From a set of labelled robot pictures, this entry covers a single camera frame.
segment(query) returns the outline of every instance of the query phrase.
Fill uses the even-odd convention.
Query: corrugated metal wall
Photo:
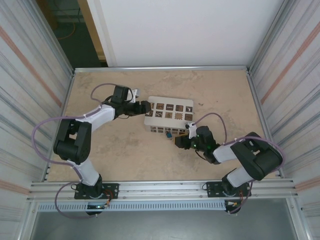
[[[251,69],[273,139],[288,158],[285,176],[294,179],[313,237],[320,239],[320,1],[291,4]]]
[[[32,149],[31,132],[58,116],[72,69],[32,1],[0,1],[0,239],[13,239],[32,181],[41,181],[46,163]],[[49,154],[57,123],[36,135]]]

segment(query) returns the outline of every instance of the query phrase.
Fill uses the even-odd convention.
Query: beige table surface
[[[228,71],[135,71],[77,73],[66,114],[79,116],[97,106],[91,90],[102,83],[140,88],[139,101],[149,96],[191,99],[195,120],[209,112],[222,115],[228,141],[256,132],[263,136],[255,104],[243,70]],[[94,97],[104,100],[113,86],[103,86]],[[98,128],[91,139],[90,159],[104,181],[208,180],[220,179],[240,165],[232,160],[213,165],[200,159],[194,150],[177,148],[164,134],[146,132],[144,115],[116,119]],[[207,125],[218,143],[224,129],[216,116],[208,116],[198,126]],[[77,180],[69,167],[52,165],[48,181]]]

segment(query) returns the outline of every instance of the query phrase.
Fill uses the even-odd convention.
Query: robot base
[[[206,185],[206,193],[208,195],[208,198],[222,198],[222,197],[235,197],[239,198],[241,196],[240,192],[242,192],[242,196],[245,198],[248,195],[250,186],[249,183],[244,183],[241,186],[237,187],[232,193],[226,193],[226,191],[223,188],[223,182],[222,181],[208,181],[205,183]]]
[[[118,193],[119,193],[119,184],[118,183],[102,183],[102,194],[99,197],[93,198],[88,195],[84,195],[83,191],[81,190],[80,184],[76,185],[75,188],[75,194],[74,194],[74,199],[109,199],[105,193],[103,193],[105,190],[108,195],[110,195],[110,191],[112,193],[111,198],[112,199],[117,199],[118,198]]]

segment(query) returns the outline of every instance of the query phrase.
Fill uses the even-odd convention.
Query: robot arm
[[[222,178],[222,187],[226,195],[232,196],[242,185],[252,180],[262,180],[281,165],[281,154],[270,144],[257,139],[244,139],[229,145],[220,145],[214,140],[207,126],[188,123],[189,135],[178,136],[174,143],[179,148],[195,149],[211,164],[222,164],[238,159],[242,167],[236,168]],[[260,138],[255,132],[246,137]]]
[[[122,114],[131,117],[149,112],[151,110],[149,102],[136,101],[139,94],[139,89],[131,90],[117,85],[113,95],[103,101],[102,106],[85,114],[84,118],[61,121],[53,151],[81,173],[82,180],[77,188],[82,191],[81,195],[98,198],[103,191],[102,177],[88,158],[91,134],[103,124],[111,122]]]

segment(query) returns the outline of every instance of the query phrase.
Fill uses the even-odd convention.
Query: white perforated box
[[[144,125],[149,132],[181,135],[187,132],[186,124],[194,122],[192,100],[150,96],[148,102],[151,111],[145,114]]]

